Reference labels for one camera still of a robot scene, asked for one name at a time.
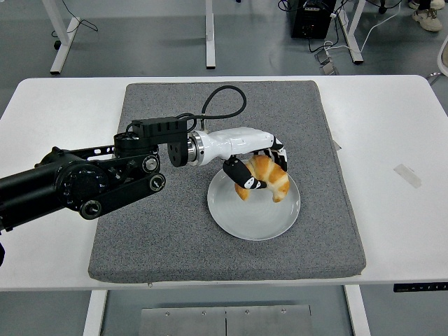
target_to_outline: ceramic plate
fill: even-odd
[[[266,240],[287,231],[299,216],[300,194],[294,180],[281,202],[272,201],[268,189],[251,190],[246,201],[235,192],[235,183],[220,170],[210,182],[207,202],[213,219],[231,235],[245,240]]]

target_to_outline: table leg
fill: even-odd
[[[99,336],[106,307],[107,290],[92,290],[83,336]]]
[[[69,27],[66,30],[64,26],[64,21],[62,20],[61,13],[57,9],[55,0],[42,0],[47,14],[50,17],[51,23],[55,28],[58,39],[61,41],[61,46],[57,52],[55,61],[51,67],[50,73],[52,75],[59,75],[61,73],[62,67],[64,66],[65,59],[69,53],[71,43],[75,38],[75,34],[80,21],[79,17],[73,17],[70,21]]]
[[[206,67],[208,69],[215,69],[215,24],[212,0],[205,0],[205,39]]]
[[[359,285],[345,285],[345,298],[349,307],[351,328],[354,336],[370,336],[369,323],[365,315],[363,297]]]
[[[350,56],[355,64],[361,64],[364,62],[363,56],[358,47],[358,42],[356,42],[355,31],[359,23],[359,19],[363,12],[365,5],[365,0],[359,0],[358,5],[355,10],[355,15],[351,23],[349,22],[349,18],[345,13],[344,8],[341,8],[339,12],[339,23],[342,26],[342,31],[344,32],[345,40],[347,42],[348,47],[350,48]]]

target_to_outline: croissant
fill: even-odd
[[[267,189],[273,192],[272,200],[277,203],[286,197],[289,191],[288,174],[266,155],[254,155],[246,163],[252,176],[267,184]],[[235,191],[243,201],[249,198],[250,189],[241,188],[235,184]]]

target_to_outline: black control panel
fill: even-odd
[[[448,282],[395,283],[395,293],[448,291]]]
[[[324,39],[327,36],[336,0],[290,0],[290,4],[291,37]]]

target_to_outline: gray mat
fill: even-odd
[[[99,219],[89,274],[118,283],[350,277],[365,267],[363,247],[315,82],[238,82],[246,110],[211,120],[211,132],[249,126],[274,134],[288,151],[288,173],[300,191],[296,223],[267,241],[245,241],[223,231],[207,207],[207,190],[222,168],[171,166],[161,147],[162,192]],[[132,84],[119,132],[133,119],[199,114],[222,83]],[[231,90],[217,94],[210,114],[241,106]]]

